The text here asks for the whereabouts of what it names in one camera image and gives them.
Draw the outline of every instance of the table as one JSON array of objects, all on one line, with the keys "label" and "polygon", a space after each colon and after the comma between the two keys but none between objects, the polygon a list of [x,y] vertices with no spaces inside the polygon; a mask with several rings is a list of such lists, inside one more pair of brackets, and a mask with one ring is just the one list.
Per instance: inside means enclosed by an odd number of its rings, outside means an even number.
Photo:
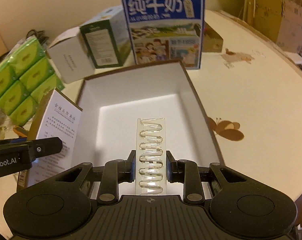
[{"label": "table", "polygon": [[[201,69],[188,74],[209,117],[240,124],[243,140],[216,136],[225,164],[296,200],[302,193],[302,72],[241,24],[213,11],[205,19],[224,39],[223,51],[203,53]],[[126,65],[132,64],[131,55]],[[81,83],[66,85],[63,93],[75,101]],[[1,214],[16,182],[0,180],[6,185],[0,186]],[[0,232],[10,235],[3,217]]]}]

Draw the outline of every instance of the green box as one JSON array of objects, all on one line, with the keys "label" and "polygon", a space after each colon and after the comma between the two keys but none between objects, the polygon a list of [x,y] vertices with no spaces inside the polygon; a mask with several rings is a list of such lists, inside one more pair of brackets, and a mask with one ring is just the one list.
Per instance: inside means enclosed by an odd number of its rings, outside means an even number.
[{"label": "green box", "polygon": [[30,93],[26,87],[17,80],[0,97],[0,108],[6,115],[10,115],[29,95]]},{"label": "green box", "polygon": [[95,68],[123,66],[131,44],[123,7],[110,7],[80,26]]},{"label": "green box", "polygon": [[50,90],[54,88],[58,88],[62,90],[64,88],[63,83],[57,77],[57,75],[53,74],[46,81],[44,81],[40,86],[38,86],[32,93],[31,96],[35,99],[35,101],[39,104],[42,97],[48,93]]},{"label": "green box", "polygon": [[12,66],[6,60],[0,63],[0,97],[17,79]]},{"label": "green box", "polygon": [[32,92],[53,73],[54,69],[48,59],[43,57],[20,77],[20,81],[29,92]]},{"label": "green box", "polygon": [[36,101],[29,96],[10,115],[10,119],[19,126],[23,126],[35,114],[38,109]]},{"label": "green box", "polygon": [[38,39],[32,36],[9,56],[8,62],[12,65],[16,76],[20,77],[44,55],[45,51]]}]

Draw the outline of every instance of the blue milk box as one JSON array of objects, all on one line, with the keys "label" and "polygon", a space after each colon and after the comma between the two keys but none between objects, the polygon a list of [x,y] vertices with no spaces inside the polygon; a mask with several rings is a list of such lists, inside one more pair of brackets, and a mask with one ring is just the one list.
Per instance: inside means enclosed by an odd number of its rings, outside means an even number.
[{"label": "blue milk box", "polygon": [[205,0],[122,0],[136,64],[200,68]]}]

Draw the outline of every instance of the white box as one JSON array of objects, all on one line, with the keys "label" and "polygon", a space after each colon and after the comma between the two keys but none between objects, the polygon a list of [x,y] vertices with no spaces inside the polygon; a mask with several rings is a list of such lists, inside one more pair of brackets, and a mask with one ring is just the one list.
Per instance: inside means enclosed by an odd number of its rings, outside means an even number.
[{"label": "white box", "polygon": [[[165,118],[166,150],[176,160],[188,159],[206,167],[224,163],[200,99],[178,61],[87,77],[77,104],[83,112],[72,166],[82,162],[104,166],[110,160],[127,159],[136,148],[138,118]],[[166,193],[182,195],[183,184],[167,183]],[[119,194],[134,195],[135,184],[121,183]]]},{"label": "white box", "polygon": [[94,74],[95,68],[88,57],[79,27],[57,36],[48,53],[67,84]]}]

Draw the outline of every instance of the white plastic object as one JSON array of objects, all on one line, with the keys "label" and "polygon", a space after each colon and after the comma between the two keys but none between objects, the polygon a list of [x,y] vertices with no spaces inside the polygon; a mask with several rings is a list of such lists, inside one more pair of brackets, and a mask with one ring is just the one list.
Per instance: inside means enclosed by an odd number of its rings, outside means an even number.
[{"label": "white plastic object", "polygon": [[166,195],[165,120],[138,119],[136,195]]}]

